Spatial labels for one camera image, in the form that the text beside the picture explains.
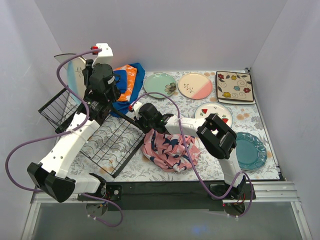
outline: round plate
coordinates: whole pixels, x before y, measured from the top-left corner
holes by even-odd
[[[213,84],[205,75],[188,73],[180,78],[178,88],[187,98],[203,99],[210,95],[213,90]]]
[[[147,77],[144,81],[144,90],[147,93],[157,92],[167,96],[172,95],[177,89],[176,80],[166,73],[155,73]],[[159,94],[150,94],[150,96],[157,99],[164,99],[165,97]]]
[[[248,132],[236,134],[236,157],[242,170],[255,171],[265,165],[267,149],[256,136]]]
[[[215,102],[207,102],[200,105],[194,113],[195,119],[206,118],[209,114],[217,114],[229,127],[232,126],[231,112],[223,105]]]

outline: yellow flower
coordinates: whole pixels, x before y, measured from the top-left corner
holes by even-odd
[[[231,98],[231,94],[230,94],[230,92],[224,92],[223,94],[222,94],[222,96],[224,96],[225,98]]]

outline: gray floor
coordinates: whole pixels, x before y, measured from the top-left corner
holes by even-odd
[[[117,222],[118,212],[103,219]],[[302,239],[289,202],[253,203],[238,221],[207,210],[126,210],[123,223],[110,228],[87,217],[82,203],[41,204],[35,240],[299,240]]]

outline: red flower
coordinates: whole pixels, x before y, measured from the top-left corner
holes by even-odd
[[[251,91],[251,89],[250,89],[250,88],[245,87],[245,88],[243,89],[243,91],[247,94],[247,93],[249,93],[249,92]]]

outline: blue towel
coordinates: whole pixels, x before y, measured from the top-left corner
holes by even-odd
[[[118,87],[120,92],[124,94],[127,91],[127,72],[126,70],[115,70],[114,74],[118,74],[119,76],[115,76],[115,80],[119,81],[115,85]]]
[[[141,66],[140,63],[137,62],[137,63],[133,63],[133,64],[129,64],[129,65],[137,69],[134,87],[133,87],[133,91],[132,91],[132,94],[130,97],[130,101],[116,101],[116,102],[112,103],[113,107],[123,114],[126,114],[129,111],[128,110],[129,105],[132,104],[138,98],[139,92],[144,84],[144,78],[145,78],[145,74],[146,74],[144,68]],[[112,116],[117,117],[117,118],[119,117],[114,112],[111,112],[110,114]]]

